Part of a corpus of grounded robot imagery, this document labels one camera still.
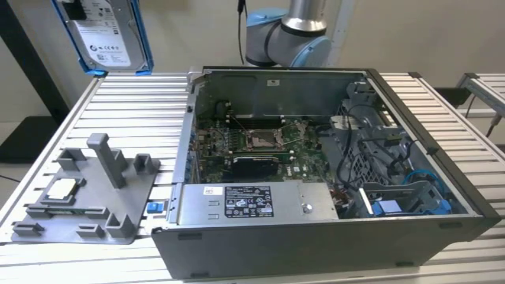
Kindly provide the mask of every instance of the power supply label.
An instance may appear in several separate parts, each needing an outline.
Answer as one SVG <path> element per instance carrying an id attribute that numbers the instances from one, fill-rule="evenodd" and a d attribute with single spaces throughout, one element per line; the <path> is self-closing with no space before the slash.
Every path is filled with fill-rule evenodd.
<path id="1" fill-rule="evenodd" d="M 274 217 L 270 186 L 227 186 L 224 201 L 228 218 Z"/>

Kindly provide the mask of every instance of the gray plastic post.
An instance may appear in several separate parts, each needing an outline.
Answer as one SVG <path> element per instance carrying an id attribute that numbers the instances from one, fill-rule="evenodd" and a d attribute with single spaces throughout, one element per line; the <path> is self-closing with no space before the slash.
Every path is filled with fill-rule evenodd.
<path id="1" fill-rule="evenodd" d="M 156 167 L 152 163 L 151 155 L 138 154 L 134 159 L 134 167 L 138 175 L 143 173 L 152 175 L 156 171 Z"/>
<path id="2" fill-rule="evenodd" d="M 107 207 L 90 207 L 88 210 L 84 211 L 84 215 L 90 219 L 107 219 L 110 214 L 111 211 Z"/>
<path id="3" fill-rule="evenodd" d="M 116 216 L 111 214 L 106 223 L 106 230 L 114 238 L 128 238 L 135 232 L 135 226 L 128 215 L 126 215 L 123 221 L 119 222 Z"/>
<path id="4" fill-rule="evenodd" d="M 116 162 L 115 155 L 108 145 L 110 136 L 104 133 L 94 133 L 87 141 L 88 147 L 96 152 L 96 157 L 104 167 L 110 181 L 115 188 L 126 185 L 126 178 L 122 175 L 122 165 Z"/>
<path id="5" fill-rule="evenodd" d="M 39 223 L 22 223 L 18 222 L 12 230 L 16 232 L 18 235 L 26 235 L 26 236 L 40 236 L 42 231 L 44 228 Z"/>
<path id="6" fill-rule="evenodd" d="M 79 171 L 75 161 L 86 161 L 83 151 L 79 148 L 66 148 L 58 157 L 56 161 L 62 166 L 63 170 L 75 170 Z"/>
<path id="7" fill-rule="evenodd" d="M 112 149 L 112 154 L 114 154 L 116 163 L 119 165 L 119 168 L 122 170 L 126 170 L 128 168 L 128 163 L 127 163 L 126 155 L 123 155 L 123 151 L 120 149 Z"/>
<path id="8" fill-rule="evenodd" d="M 102 238 L 106 235 L 99 224 L 79 224 L 76 233 L 82 238 Z"/>

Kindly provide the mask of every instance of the blue clip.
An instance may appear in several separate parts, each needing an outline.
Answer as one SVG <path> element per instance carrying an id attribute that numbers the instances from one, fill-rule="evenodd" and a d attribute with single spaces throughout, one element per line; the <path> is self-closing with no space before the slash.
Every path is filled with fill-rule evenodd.
<path id="1" fill-rule="evenodd" d="M 158 202 L 148 203 L 148 214 L 163 213 L 164 212 L 164 204 Z"/>

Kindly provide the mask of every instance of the hard drive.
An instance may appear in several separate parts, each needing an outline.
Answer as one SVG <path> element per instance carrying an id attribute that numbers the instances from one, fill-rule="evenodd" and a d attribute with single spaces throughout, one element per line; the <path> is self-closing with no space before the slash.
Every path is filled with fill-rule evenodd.
<path id="1" fill-rule="evenodd" d="M 154 60 L 139 0 L 52 0 L 87 74 L 148 75 Z"/>

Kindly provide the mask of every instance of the metal table frame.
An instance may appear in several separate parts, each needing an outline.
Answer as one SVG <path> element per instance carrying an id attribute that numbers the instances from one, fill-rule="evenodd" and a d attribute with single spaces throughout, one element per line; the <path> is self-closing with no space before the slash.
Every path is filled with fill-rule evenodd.
<path id="1" fill-rule="evenodd" d="M 505 217 L 505 155 L 464 119 L 423 78 L 382 74 L 422 124 Z M 0 243 L 11 240 L 12 222 L 23 219 L 24 204 L 40 196 L 59 165 L 64 147 L 86 148 L 87 135 L 110 134 L 111 147 L 126 157 L 150 153 L 162 159 L 150 201 L 164 201 L 172 191 L 172 170 L 187 101 L 187 74 L 147 77 L 110 75 L 94 79 L 47 148 L 0 210 Z M 94 152 L 84 149 L 84 154 Z M 166 212 L 144 214 L 138 240 L 130 246 L 14 244 L 0 246 L 0 279 L 86 283 L 174 281 L 148 237 Z M 416 268 L 319 275 L 216 280 L 216 283 L 503 283 L 505 282 L 505 221 L 476 241 L 448 246 Z"/>

